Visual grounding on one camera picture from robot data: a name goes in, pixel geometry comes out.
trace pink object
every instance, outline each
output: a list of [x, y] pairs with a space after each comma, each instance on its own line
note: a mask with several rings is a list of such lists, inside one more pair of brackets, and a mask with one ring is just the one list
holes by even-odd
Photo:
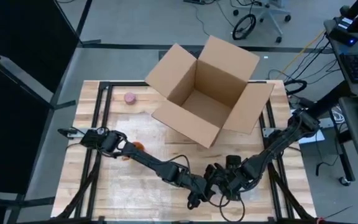
[[136, 96], [133, 93], [126, 93], [124, 95], [124, 100], [128, 105], [133, 105], [136, 102]]

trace office chair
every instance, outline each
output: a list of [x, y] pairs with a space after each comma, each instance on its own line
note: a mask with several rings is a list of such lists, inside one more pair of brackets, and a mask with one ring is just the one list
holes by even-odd
[[[276, 43], [280, 43], [282, 41], [283, 31], [281, 30], [280, 26], [278, 25], [277, 21], [273, 17], [274, 14], [281, 14], [285, 15], [284, 21], [289, 22], [291, 20], [291, 12], [287, 11], [284, 8], [283, 0], [261, 0], [259, 1], [261, 4], [254, 4], [252, 6], [252, 10], [260, 11], [258, 16], [256, 16], [256, 21], [263, 22], [266, 17], [270, 18], [273, 22], [274, 28], [278, 32], [279, 36], [276, 38]], [[234, 6], [238, 9], [247, 9], [249, 10], [251, 6]], [[237, 16], [239, 14], [238, 9], [233, 11], [233, 15]]]

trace box flap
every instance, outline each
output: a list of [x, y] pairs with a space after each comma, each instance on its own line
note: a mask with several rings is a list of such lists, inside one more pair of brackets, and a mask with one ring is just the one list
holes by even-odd
[[166, 101], [152, 117], [184, 134], [204, 147], [210, 147], [220, 128], [197, 117], [180, 106]]
[[178, 44], [174, 44], [146, 77], [145, 81], [164, 97], [178, 85], [196, 58]]
[[198, 60], [248, 82], [259, 56], [210, 36]]
[[223, 125], [224, 129], [250, 134], [269, 100], [274, 84], [248, 83]]

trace white cable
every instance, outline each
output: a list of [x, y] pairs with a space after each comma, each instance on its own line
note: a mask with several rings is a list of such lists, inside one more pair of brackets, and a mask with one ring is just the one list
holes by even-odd
[[345, 122], [345, 117], [342, 115], [342, 110], [339, 106], [335, 106], [335, 108], [338, 111], [334, 110], [334, 108], [331, 109], [331, 111], [333, 112], [333, 115], [334, 115], [335, 123], [342, 124], [343, 122]]

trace orange object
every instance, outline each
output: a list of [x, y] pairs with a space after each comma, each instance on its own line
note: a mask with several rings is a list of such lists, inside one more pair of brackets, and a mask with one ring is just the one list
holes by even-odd
[[[143, 146], [142, 143], [140, 143], [140, 142], [132, 142], [132, 144], [135, 145], [135, 147], [136, 147], [138, 150], [144, 151], [144, 146]], [[129, 160], [129, 159], [130, 159], [130, 158], [127, 157], [127, 156], [123, 156], [123, 157], [122, 157], [122, 160], [123, 160], [123, 161], [127, 161], [127, 160]]]

